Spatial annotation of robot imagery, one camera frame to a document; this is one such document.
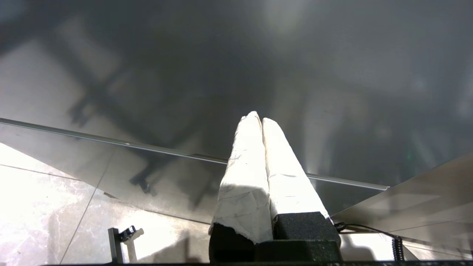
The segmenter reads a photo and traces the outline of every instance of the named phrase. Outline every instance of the white paper wrapping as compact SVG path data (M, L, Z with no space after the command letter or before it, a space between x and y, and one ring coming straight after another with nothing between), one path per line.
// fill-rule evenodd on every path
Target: white paper wrapping
M260 243L272 240L262 126L256 112L238 124L212 225L219 223Z
M263 142L272 219L281 213L307 212L329 218L278 123L269 118L263 119Z

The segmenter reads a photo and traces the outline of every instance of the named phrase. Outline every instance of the black metal bracket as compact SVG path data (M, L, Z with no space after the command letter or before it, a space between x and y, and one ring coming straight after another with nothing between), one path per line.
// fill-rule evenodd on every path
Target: black metal bracket
M135 233L136 229L133 225L121 233L116 228L108 229L108 240L110 241L110 252L112 254L112 262L109 264L123 264L123 253L120 243L129 240Z

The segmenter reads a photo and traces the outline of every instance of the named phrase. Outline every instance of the metal sheet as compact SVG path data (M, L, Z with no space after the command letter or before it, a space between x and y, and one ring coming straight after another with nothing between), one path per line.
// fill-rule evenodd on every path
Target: metal sheet
M94 187L97 187L105 174L116 149L111 144L7 125L0 126L0 142L68 174L70 178L79 179ZM41 171L34 167L35 164L25 163L23 157L0 160L0 165ZM57 175L49 170L43 173Z
M226 158L256 110L306 172L385 186L473 150L469 1L18 3L0 17L7 119ZM161 160L137 156L129 178ZM342 187L317 185L369 196Z
M473 153L332 216L408 238L472 250Z
M197 153L189 153L186 151L158 147L158 146L149 145L145 143L123 141L123 140L114 139L114 138L97 136L97 135L92 135L92 134L87 134L87 133L81 133L81 132L76 132L76 131L71 131L71 130L50 127L50 126L25 123L25 122L15 121L15 120L10 120L10 119L5 119L5 118L0 118L0 124L13 125L13 126L21 127L21 128L31 129L31 130L38 130L42 132L69 136L69 137L74 137L74 138L79 138L79 139L84 139L84 140L123 146L127 148L132 148L133 151L135 152L152 151L152 152L160 153L160 154L174 155L178 157L190 158L194 160L200 160L200 161L206 161L206 162L212 162L212 163L218 163L218 164L224 164L224 165L226 165L228 161L228 159L224 159L224 158L212 157L212 156L202 155L202 154L197 154ZM386 190L389 188L388 186L383 186L383 185L370 184L370 183L336 178L336 177L325 177L325 176L312 174L312 173L306 173L306 175L307 175L307 178L309 179L320 180L320 181L336 183L336 184L357 186L357 187L363 187L363 188L369 188L369 189L375 189L375 190Z

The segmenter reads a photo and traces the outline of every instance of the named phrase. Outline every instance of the floor tile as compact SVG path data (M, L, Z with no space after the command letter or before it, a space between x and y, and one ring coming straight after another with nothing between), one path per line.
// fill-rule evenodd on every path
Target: floor tile
M343 260L394 260L391 238L378 233L341 234Z
M62 175L60 172L68 174L84 181L92 186L97 186L100 178L105 172L115 145L107 143L97 143L89 140L82 140L68 136L62 136L47 132L41 132L14 126L5 127L0 133L0 142L15 149L20 154L30 156L25 163L17 161L15 157L1 158L10 166L35 170L38 165L43 168L37 171L49 171L49 165L58 171L53 174Z
M57 264L94 192L84 182L0 166L0 264Z
M3 143L0 143L0 165L75 179L73 176L19 152Z
M145 193L130 183L148 165L141 153L118 147L98 188L144 210L210 223L226 166L166 155L169 162L147 174Z
M140 210L97 190L62 263L110 262L107 229L123 231L131 225L139 237L122 244L125 261L208 261L208 224Z

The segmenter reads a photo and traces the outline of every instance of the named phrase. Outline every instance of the black cable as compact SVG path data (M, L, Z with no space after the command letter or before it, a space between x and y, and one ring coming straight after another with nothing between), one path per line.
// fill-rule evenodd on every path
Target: black cable
M341 231L347 229L348 226L356 226L356 227L366 228L366 229L369 229L371 231L375 231L375 232L382 233L382 234L385 234L387 236L390 236L390 237L393 238L394 260L395 261L404 261L403 239L400 236L396 236L396 235L390 234L388 232L384 232L384 231L378 230L376 228L372 228L372 227L362 225L362 224L357 224L357 223L339 222L339 223L336 223L334 226L335 226L335 229L338 232L341 232Z

